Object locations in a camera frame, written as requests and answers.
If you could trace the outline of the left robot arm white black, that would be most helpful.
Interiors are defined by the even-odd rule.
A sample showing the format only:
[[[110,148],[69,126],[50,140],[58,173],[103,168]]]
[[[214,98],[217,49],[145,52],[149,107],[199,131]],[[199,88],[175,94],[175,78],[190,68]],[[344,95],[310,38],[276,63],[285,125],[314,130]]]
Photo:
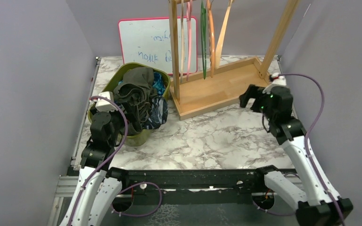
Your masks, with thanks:
[[[98,112],[93,115],[91,136],[82,151],[81,167],[62,226],[99,226],[114,198],[129,189],[128,171],[111,167],[118,142],[127,126],[124,113]]]

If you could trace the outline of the beige wooden hanger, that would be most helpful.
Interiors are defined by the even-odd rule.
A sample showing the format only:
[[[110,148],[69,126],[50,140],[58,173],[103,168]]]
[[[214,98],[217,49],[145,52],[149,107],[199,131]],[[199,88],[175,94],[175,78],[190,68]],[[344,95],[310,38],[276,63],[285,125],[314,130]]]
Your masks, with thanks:
[[[228,1],[228,5],[227,5],[227,9],[226,9],[226,12],[224,15],[219,38],[218,38],[217,45],[215,48],[215,64],[214,64],[215,69],[219,68],[219,66],[220,66],[220,60],[222,57],[222,49],[223,49],[223,44],[224,44],[225,33],[226,33],[227,24],[228,24],[228,20],[229,20],[229,16],[230,16],[230,10],[231,10],[231,6],[232,6],[233,2],[234,2],[234,0]]]

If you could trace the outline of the dark blue patterned shorts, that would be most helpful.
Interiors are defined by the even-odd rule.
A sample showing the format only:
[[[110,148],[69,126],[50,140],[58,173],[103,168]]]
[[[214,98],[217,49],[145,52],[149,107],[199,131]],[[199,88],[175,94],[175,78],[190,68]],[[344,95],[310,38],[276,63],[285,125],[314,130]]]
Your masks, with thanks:
[[[152,106],[148,119],[142,124],[143,129],[159,129],[167,122],[168,104],[163,96],[152,99]]]

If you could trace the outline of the blue leaf print shorts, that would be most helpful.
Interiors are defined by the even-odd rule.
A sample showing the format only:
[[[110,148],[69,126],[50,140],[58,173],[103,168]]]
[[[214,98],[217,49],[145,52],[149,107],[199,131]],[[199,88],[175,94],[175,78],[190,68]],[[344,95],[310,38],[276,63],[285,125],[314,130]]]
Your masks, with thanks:
[[[144,97],[162,96],[164,91],[165,85],[161,75],[150,70],[142,70],[142,68],[129,70],[114,89],[114,93],[118,97],[131,94]]]

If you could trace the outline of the green plastic hanger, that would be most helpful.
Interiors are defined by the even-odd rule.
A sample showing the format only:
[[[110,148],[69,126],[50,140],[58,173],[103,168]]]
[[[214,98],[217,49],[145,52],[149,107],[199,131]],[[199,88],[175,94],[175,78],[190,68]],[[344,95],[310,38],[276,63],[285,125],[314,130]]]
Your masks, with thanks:
[[[206,51],[206,24],[207,24],[206,7],[204,1],[201,0],[200,9],[200,31],[201,31],[201,51],[202,51],[202,67],[203,67],[203,79],[206,79],[207,70],[207,51]]]

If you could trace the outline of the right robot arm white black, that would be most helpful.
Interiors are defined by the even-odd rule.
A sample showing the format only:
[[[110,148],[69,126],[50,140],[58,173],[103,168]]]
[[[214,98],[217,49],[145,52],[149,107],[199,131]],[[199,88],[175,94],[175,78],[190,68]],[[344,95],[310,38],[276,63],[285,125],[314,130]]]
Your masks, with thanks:
[[[245,108],[254,99],[251,110],[262,115],[269,123],[269,133],[291,159],[303,189],[289,181],[274,166],[257,169],[254,188],[260,192],[268,188],[280,196],[293,210],[301,226],[343,226],[353,210],[348,198],[342,198],[321,169],[306,130],[300,120],[292,115],[293,96],[289,88],[249,85],[239,96]]]

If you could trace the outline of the light wooden hanger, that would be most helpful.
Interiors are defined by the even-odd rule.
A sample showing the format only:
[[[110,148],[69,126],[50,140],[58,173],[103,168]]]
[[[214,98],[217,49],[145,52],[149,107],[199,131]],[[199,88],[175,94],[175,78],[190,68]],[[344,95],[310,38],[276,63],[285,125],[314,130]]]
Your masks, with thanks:
[[[181,0],[181,16],[180,16],[180,25],[181,25],[181,68],[180,68],[180,84],[183,82],[184,74],[184,58],[185,58],[185,41],[184,41],[184,0]]]

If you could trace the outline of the orange wooden hanger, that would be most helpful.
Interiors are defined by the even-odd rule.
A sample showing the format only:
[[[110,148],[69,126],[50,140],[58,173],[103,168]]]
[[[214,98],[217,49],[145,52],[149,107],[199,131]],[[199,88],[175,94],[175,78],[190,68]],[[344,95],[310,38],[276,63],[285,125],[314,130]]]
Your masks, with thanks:
[[[207,19],[208,19],[208,40],[209,40],[209,57],[210,57],[210,77],[214,77],[215,70],[215,37],[214,37],[214,20],[211,10],[211,1],[206,1]]]

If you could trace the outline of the dark olive shorts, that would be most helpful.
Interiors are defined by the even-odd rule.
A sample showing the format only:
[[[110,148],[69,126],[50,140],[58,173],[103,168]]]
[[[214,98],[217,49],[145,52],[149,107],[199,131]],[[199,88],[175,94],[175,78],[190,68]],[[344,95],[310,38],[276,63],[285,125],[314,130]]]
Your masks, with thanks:
[[[134,136],[143,131],[142,125],[148,120],[151,99],[157,97],[153,88],[154,70],[151,67],[137,67],[123,75],[122,82],[114,89],[115,101],[120,103],[125,112],[131,115],[128,119],[128,135]]]

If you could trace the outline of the pink plastic hanger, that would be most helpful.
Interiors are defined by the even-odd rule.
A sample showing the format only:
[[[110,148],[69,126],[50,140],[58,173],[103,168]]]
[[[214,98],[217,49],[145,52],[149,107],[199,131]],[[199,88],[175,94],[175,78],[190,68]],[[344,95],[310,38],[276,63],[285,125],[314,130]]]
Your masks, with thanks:
[[[192,17],[192,3],[187,3],[187,29],[188,29],[188,63],[187,63],[187,77],[186,81],[189,80],[190,65],[191,65],[191,51],[192,51],[192,28],[191,28],[191,17]]]

